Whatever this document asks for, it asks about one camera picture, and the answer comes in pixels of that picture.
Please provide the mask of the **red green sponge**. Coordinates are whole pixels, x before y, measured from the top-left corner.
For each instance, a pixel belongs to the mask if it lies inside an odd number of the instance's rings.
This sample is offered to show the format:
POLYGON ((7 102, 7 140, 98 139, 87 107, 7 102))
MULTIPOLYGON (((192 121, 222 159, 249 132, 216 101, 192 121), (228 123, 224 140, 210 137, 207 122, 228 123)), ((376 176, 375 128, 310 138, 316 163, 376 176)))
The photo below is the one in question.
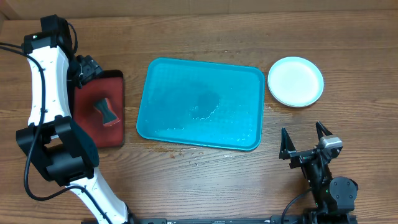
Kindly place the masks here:
POLYGON ((103 126, 110 127, 118 122, 120 118, 114 112, 110 100, 108 98, 103 98, 94 103, 95 110, 102 115, 103 126))

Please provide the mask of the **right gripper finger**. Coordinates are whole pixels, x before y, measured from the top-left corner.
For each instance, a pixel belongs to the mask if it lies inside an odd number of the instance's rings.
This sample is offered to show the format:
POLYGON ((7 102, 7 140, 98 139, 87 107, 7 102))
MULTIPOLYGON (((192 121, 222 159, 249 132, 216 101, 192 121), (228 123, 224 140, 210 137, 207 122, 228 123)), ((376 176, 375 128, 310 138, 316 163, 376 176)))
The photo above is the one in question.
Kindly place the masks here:
POLYGON ((285 128, 281 129, 281 138, 279 159, 290 159, 296 153, 296 148, 285 128))
POLYGON ((317 121, 316 124, 317 136, 318 139, 321 139, 324 136, 331 136, 333 135, 320 121, 317 121))

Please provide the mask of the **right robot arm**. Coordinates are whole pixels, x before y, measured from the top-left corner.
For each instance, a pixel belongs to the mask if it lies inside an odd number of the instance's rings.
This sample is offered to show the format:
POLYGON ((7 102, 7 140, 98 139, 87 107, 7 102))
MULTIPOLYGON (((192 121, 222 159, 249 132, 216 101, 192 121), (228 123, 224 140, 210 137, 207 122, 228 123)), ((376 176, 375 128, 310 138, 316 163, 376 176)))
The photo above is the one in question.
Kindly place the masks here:
POLYGON ((301 168, 309 189, 289 202, 277 223, 356 223, 356 217, 349 213, 354 210, 358 184, 347 177, 333 177, 328 166, 342 151, 343 141, 321 122, 315 126, 318 144, 306 151, 297 151, 287 130, 281 129, 279 158, 290 160, 291 169, 301 168), (300 216, 288 217, 288 209, 309 193, 315 207, 306 208, 300 216))

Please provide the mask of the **light blue plate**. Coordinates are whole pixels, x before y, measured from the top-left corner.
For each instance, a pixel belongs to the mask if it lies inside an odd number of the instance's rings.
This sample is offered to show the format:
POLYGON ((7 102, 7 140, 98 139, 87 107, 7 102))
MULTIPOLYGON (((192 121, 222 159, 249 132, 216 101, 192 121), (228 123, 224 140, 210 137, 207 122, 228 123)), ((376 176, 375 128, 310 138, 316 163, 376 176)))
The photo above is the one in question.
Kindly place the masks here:
POLYGON ((267 76, 267 85, 284 87, 289 96, 286 106, 303 108, 314 104, 324 90, 324 79, 320 69, 302 57, 285 57, 276 61, 267 76))

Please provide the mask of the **yellow-green plate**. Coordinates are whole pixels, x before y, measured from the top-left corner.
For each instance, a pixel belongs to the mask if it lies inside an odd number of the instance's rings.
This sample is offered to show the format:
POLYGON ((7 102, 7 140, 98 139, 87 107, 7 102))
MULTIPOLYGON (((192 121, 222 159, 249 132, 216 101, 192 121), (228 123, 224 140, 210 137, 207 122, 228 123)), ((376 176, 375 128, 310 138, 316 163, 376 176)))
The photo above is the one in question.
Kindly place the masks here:
POLYGON ((280 85, 268 85, 271 95, 283 105, 289 104, 289 96, 286 94, 284 87, 280 85))

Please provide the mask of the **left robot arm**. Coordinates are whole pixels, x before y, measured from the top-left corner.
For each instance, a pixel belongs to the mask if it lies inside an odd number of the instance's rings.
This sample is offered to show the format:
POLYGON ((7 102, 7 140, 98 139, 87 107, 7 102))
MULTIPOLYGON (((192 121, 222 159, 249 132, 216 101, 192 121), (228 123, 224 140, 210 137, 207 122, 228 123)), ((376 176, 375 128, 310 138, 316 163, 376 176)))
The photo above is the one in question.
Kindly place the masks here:
POLYGON ((74 88, 81 88, 104 73, 91 56, 76 55, 78 42, 66 19, 41 18, 41 32, 26 35, 21 54, 32 72, 32 107, 27 127, 16 132, 16 141, 27 156, 24 188, 36 201, 46 201, 72 191, 98 223, 134 223, 129 207, 114 194, 102 176, 94 141, 73 119, 74 88), (39 197, 29 187, 34 166, 47 181, 62 189, 39 197))

